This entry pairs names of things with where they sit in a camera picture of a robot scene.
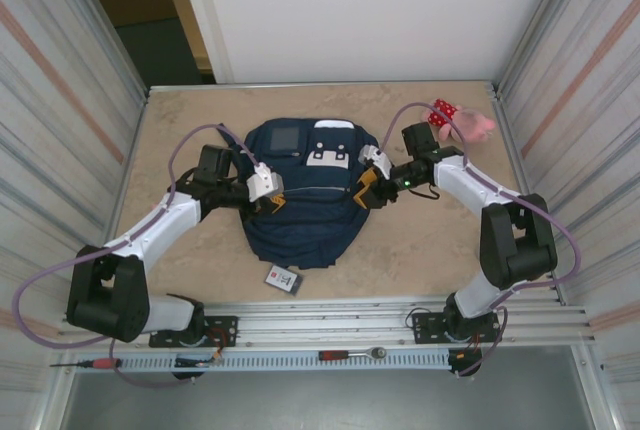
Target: pink toy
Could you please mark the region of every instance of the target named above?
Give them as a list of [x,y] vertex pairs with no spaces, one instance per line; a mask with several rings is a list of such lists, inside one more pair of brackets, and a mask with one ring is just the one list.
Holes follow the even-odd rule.
[[[433,102],[433,106],[453,120],[453,123],[456,124],[465,140],[469,143],[486,142],[491,136],[491,131],[496,128],[496,122],[485,117],[477,110],[462,108],[460,105],[454,107],[440,98]],[[460,141],[457,132],[452,131],[451,125],[437,113],[427,110],[422,116],[422,120],[436,127],[440,127],[438,138],[441,141],[449,138],[449,135],[451,135],[454,140]]]

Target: open doorway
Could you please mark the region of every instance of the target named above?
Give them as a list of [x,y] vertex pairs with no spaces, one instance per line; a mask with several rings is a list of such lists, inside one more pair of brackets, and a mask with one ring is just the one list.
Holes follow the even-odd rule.
[[215,83],[189,0],[99,0],[142,80]]

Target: navy backpack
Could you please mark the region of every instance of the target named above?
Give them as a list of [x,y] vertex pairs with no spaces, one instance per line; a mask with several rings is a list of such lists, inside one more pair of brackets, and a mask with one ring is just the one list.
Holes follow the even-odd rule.
[[[248,157],[234,160],[238,179],[253,173]],[[286,203],[275,213],[243,222],[253,252],[267,262],[300,269],[334,265],[355,239],[369,211],[353,201],[365,166],[358,162],[374,137],[347,120],[278,118],[247,135],[245,143],[260,162],[282,176]]]

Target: beige tabletop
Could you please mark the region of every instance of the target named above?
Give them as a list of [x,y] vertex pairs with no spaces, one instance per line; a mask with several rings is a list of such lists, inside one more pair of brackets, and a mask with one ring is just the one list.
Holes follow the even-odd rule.
[[[149,100],[119,232],[146,215],[168,183],[167,160],[191,129],[223,122],[239,136],[278,117],[339,117],[382,140],[395,112],[414,101],[443,98],[493,117],[483,82],[211,88],[154,92]],[[387,147],[391,160],[408,160],[400,130],[419,121],[421,109],[400,118]],[[176,159],[180,175],[198,162],[206,143],[223,144],[215,130],[195,135]],[[471,147],[471,161],[504,186],[516,188],[501,136]],[[438,201],[403,193],[372,211],[362,231],[328,269],[304,270],[297,297],[268,286],[270,268],[251,252],[238,212],[213,211],[158,261],[150,291],[177,293],[205,303],[315,298],[443,295],[468,283],[479,270],[479,221],[444,192]]]

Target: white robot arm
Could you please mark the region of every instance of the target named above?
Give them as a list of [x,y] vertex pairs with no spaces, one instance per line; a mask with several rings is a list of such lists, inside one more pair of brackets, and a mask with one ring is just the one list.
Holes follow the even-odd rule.
[[[402,134],[413,161],[389,168],[388,158],[375,147],[363,150],[361,162],[370,168],[360,179],[354,200],[364,208],[382,208],[395,202],[402,190],[430,184],[450,193],[480,219],[481,271],[450,295],[443,312],[448,335],[465,340],[486,323],[485,316],[491,316],[495,303],[514,286],[536,280],[557,265],[550,223],[502,194],[506,191],[545,212],[547,206],[539,195],[505,189],[471,163],[465,164],[457,148],[440,148],[425,123],[407,127]],[[514,228],[524,230],[524,235],[516,237]]]
[[[260,164],[246,184],[233,182],[227,178],[230,162],[231,150],[206,145],[198,167],[176,182],[173,198],[167,193],[131,230],[103,247],[118,249],[76,265],[67,321],[124,342],[159,330],[183,332],[185,343],[198,341],[204,331],[202,304],[175,295],[149,295],[146,277],[162,254],[213,209],[237,208],[245,218],[273,211],[269,197],[282,192],[280,176]],[[161,209],[160,219],[150,224]],[[97,250],[86,246],[78,256]],[[111,286],[103,285],[110,280]]]

